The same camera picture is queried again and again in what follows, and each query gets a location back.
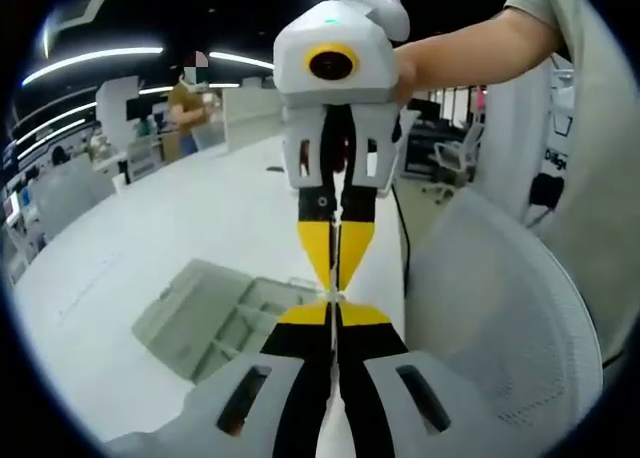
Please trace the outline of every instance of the person in brown shirt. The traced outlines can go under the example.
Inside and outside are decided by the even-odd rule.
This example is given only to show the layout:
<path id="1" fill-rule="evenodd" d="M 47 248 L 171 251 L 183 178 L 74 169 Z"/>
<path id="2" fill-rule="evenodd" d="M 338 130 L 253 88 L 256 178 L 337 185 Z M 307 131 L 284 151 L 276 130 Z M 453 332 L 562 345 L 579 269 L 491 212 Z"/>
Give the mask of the person in brown shirt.
<path id="1" fill-rule="evenodd" d="M 207 67 L 207 57 L 199 51 L 194 52 L 187 59 L 178 83 L 169 92 L 169 114 L 171 120 L 178 125 L 183 156 L 197 151 L 191 129 L 207 123 L 214 111 L 212 105 L 204 103 L 199 93 L 208 89 Z"/>

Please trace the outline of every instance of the human hand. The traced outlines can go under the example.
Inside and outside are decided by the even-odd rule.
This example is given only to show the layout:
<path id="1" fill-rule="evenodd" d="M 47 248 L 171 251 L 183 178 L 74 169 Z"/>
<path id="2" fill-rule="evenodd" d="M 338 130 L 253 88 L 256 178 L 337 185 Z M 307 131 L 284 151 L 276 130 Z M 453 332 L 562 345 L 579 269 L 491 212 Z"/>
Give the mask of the human hand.
<path id="1" fill-rule="evenodd" d="M 396 101 L 404 106 L 411 101 L 411 97 L 416 91 L 417 71 L 413 60 L 404 54 L 402 48 L 397 48 L 394 51 L 398 64 L 398 83 L 396 83 L 393 94 Z"/>

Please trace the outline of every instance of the camera lens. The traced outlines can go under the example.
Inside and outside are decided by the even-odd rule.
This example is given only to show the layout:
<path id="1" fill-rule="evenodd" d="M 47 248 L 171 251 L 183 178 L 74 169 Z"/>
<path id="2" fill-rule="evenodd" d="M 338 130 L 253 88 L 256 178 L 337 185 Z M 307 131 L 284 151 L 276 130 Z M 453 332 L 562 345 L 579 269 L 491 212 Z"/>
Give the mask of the camera lens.
<path id="1" fill-rule="evenodd" d="M 309 69 L 321 80 L 342 80 L 353 71 L 353 62 L 343 53 L 324 51 L 311 59 Z"/>

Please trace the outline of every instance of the office chair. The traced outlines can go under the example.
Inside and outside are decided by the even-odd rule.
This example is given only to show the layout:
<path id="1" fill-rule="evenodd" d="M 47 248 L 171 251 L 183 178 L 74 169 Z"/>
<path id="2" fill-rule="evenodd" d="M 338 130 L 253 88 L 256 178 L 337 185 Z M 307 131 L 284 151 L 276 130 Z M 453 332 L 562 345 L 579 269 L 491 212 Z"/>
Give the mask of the office chair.
<path id="1" fill-rule="evenodd" d="M 436 203 L 442 203 L 447 196 L 452 196 L 456 190 L 469 179 L 470 171 L 475 168 L 478 161 L 478 148 L 480 138 L 484 132 L 484 123 L 474 121 L 463 141 L 448 141 L 436 143 L 434 146 L 434 159 L 442 169 L 455 174 L 455 184 L 444 182 L 431 183 L 426 186 L 437 193 Z"/>
<path id="2" fill-rule="evenodd" d="M 602 389 L 598 337 L 545 245 L 470 187 L 411 255 L 406 343 L 473 383 L 493 413 L 551 446 Z"/>

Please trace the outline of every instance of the white desk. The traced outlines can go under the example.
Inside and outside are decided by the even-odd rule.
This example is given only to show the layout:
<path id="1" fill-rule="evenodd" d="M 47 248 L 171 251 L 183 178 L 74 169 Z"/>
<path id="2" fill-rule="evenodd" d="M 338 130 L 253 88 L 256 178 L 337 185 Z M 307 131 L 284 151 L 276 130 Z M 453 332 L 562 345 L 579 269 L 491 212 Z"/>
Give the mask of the white desk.
<path id="1" fill-rule="evenodd" d="M 115 155 L 111 155 L 109 158 L 106 158 L 102 161 L 98 161 L 96 163 L 93 164 L 93 170 L 94 171 L 101 171 L 104 170 L 105 168 L 108 168 L 110 165 L 113 165 L 115 163 L 118 163 L 120 161 L 126 161 L 127 159 L 127 152 L 126 151 L 121 151 L 120 153 L 116 153 Z"/>
<path id="2" fill-rule="evenodd" d="M 217 155 L 196 153 L 110 196 L 60 233 L 17 284 L 43 371 L 100 440 L 160 427 L 193 387 L 131 333 L 189 260 L 315 280 L 296 231 L 297 200 L 283 173 L 265 170 L 280 164 L 280 140 Z M 378 202 L 376 233 L 347 297 L 376 305 L 404 336 L 391 196 Z"/>

